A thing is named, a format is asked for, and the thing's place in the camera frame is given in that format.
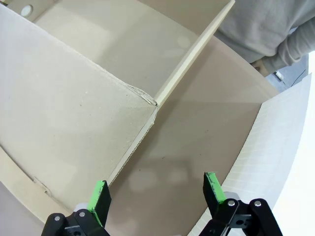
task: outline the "gray sweatshirt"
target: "gray sweatshirt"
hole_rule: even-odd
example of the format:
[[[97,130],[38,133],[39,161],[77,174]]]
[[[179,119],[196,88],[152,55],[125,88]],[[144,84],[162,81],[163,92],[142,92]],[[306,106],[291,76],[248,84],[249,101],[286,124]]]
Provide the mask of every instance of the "gray sweatshirt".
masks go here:
[[[315,50],[315,0],[236,0],[215,36],[272,73]]]

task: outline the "gray floor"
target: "gray floor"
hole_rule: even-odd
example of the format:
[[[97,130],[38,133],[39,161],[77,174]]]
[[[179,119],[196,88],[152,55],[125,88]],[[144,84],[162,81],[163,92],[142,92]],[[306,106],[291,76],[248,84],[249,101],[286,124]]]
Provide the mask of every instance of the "gray floor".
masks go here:
[[[298,63],[280,69],[280,73],[284,76],[284,80],[279,80],[274,74],[268,75],[266,79],[280,92],[301,82],[309,73],[309,55],[305,55]]]

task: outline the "silver screw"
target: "silver screw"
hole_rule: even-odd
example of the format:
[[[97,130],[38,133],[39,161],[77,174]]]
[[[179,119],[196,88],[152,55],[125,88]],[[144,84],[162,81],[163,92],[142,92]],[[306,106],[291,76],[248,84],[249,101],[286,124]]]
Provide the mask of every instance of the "silver screw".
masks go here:
[[[261,206],[261,202],[260,201],[256,201],[254,202],[255,207],[260,207]]]
[[[235,205],[235,202],[234,202],[234,201],[232,201],[232,200],[230,200],[230,201],[228,201],[228,202],[227,202],[227,204],[228,204],[230,207],[232,207],[232,206],[234,206],[234,205]]]

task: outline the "gray sleeve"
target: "gray sleeve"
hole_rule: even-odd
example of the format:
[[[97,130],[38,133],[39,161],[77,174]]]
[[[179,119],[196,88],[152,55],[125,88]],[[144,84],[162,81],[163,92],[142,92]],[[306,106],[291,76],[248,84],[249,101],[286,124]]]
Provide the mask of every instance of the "gray sleeve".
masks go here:
[[[315,50],[315,17],[300,25],[279,46],[277,54],[263,57],[263,63],[268,72],[292,65],[301,57]]]

